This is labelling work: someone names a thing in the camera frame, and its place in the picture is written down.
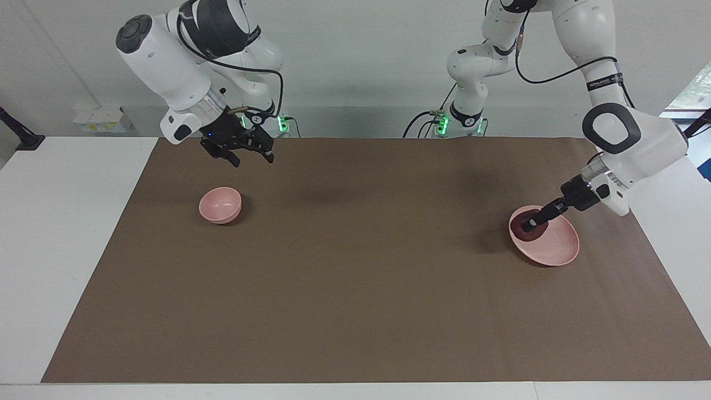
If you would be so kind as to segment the black clamp stand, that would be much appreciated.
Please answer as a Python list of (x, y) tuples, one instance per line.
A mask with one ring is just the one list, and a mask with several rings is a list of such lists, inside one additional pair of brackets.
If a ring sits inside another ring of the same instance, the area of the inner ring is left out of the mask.
[(700, 134), (703, 131), (703, 127), (707, 125), (711, 127), (711, 107), (706, 109), (696, 121), (684, 130), (684, 135), (686, 138), (691, 139)]
[(46, 139), (46, 135), (36, 134), (25, 124), (10, 116), (3, 107), (0, 107), (0, 121), (5, 124), (13, 134), (18, 137), (20, 144), (16, 147), (16, 151), (34, 151)]

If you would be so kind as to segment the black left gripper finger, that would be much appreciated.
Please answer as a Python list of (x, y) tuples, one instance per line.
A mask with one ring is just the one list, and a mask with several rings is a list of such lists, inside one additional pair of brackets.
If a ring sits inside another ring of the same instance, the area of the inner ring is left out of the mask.
[(558, 218), (567, 211), (567, 200), (556, 198), (543, 208), (531, 209), (523, 213), (521, 229), (524, 233), (543, 233), (548, 228), (549, 221)]

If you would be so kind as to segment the pink bowl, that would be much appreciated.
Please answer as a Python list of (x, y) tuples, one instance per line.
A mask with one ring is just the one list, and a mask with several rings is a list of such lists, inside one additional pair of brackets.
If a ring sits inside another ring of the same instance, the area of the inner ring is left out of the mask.
[(207, 192), (200, 200), (198, 212), (213, 224), (236, 220), (242, 210), (242, 195), (231, 187), (219, 187)]

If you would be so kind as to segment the dark red apple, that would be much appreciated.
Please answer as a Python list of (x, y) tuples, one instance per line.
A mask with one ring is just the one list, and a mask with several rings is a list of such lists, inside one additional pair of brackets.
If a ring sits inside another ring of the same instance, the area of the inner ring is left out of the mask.
[(549, 223), (534, 224), (535, 210), (516, 215), (509, 223), (511, 235), (519, 241), (532, 242), (538, 240), (548, 230)]

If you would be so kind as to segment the brown table mat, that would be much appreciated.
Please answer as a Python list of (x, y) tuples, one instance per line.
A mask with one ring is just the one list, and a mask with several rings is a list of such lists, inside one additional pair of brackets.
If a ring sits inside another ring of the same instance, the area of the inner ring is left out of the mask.
[[(574, 138), (158, 140), (44, 383), (709, 381), (711, 348), (635, 216), (569, 212), (577, 258), (508, 233)], [(242, 195), (236, 220), (198, 212)]]

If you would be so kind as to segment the white power strip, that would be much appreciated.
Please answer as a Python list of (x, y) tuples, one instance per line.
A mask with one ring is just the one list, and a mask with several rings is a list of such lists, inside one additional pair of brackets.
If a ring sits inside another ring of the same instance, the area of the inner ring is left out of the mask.
[(120, 106), (75, 111), (73, 123), (84, 133), (124, 134), (134, 128), (133, 122)]

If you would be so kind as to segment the window with greenery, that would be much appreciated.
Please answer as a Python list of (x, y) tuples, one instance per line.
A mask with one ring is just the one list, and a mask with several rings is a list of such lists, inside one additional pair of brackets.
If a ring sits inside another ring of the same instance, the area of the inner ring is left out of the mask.
[(711, 62), (666, 107), (669, 112), (706, 111), (711, 107)]

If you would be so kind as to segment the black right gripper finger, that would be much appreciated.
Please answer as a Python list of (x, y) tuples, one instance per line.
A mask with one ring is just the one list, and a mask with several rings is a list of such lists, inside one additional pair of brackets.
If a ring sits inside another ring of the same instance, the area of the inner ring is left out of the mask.
[(233, 167), (239, 167), (241, 165), (241, 160), (233, 153), (232, 150), (217, 145), (211, 142), (201, 142), (203, 149), (208, 152), (213, 159), (224, 159), (229, 162)]
[(267, 160), (268, 163), (274, 162), (274, 154), (272, 152), (274, 139), (262, 127), (251, 127), (245, 132), (247, 140), (244, 145), (246, 149), (252, 152), (257, 152)]

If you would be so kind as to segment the pink plate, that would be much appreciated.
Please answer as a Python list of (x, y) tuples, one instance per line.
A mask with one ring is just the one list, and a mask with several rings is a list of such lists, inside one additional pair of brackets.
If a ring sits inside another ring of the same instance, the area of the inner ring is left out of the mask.
[(515, 210), (509, 218), (509, 236), (518, 251), (527, 259), (545, 267), (559, 267), (570, 264), (580, 250), (580, 240), (574, 226), (564, 217), (558, 216), (548, 222), (548, 228), (535, 241), (520, 240), (513, 233), (512, 223), (521, 213), (540, 211), (542, 206), (528, 205)]

